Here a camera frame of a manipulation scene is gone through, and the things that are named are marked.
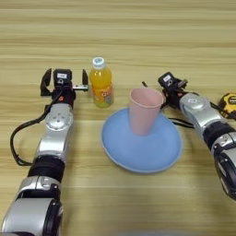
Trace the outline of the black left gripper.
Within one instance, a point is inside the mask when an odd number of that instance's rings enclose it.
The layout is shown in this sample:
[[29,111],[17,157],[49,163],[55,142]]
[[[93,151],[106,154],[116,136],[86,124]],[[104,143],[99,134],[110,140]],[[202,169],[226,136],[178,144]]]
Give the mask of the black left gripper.
[[[69,86],[55,86],[53,92],[48,87],[51,83],[52,69],[48,69],[41,79],[41,96],[49,97],[52,95],[53,104],[64,103],[69,105],[71,108],[74,107],[74,101],[77,97],[76,87],[73,85]],[[82,90],[89,90],[89,76],[85,69],[82,71]]]

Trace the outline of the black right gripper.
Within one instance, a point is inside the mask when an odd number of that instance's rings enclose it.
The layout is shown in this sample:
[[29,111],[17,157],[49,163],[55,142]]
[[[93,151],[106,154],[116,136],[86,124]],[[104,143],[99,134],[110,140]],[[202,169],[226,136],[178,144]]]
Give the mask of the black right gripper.
[[186,79],[176,79],[176,88],[164,88],[162,90],[165,97],[165,106],[171,106],[173,109],[180,109],[180,99],[186,94],[183,89],[186,88],[188,81]]

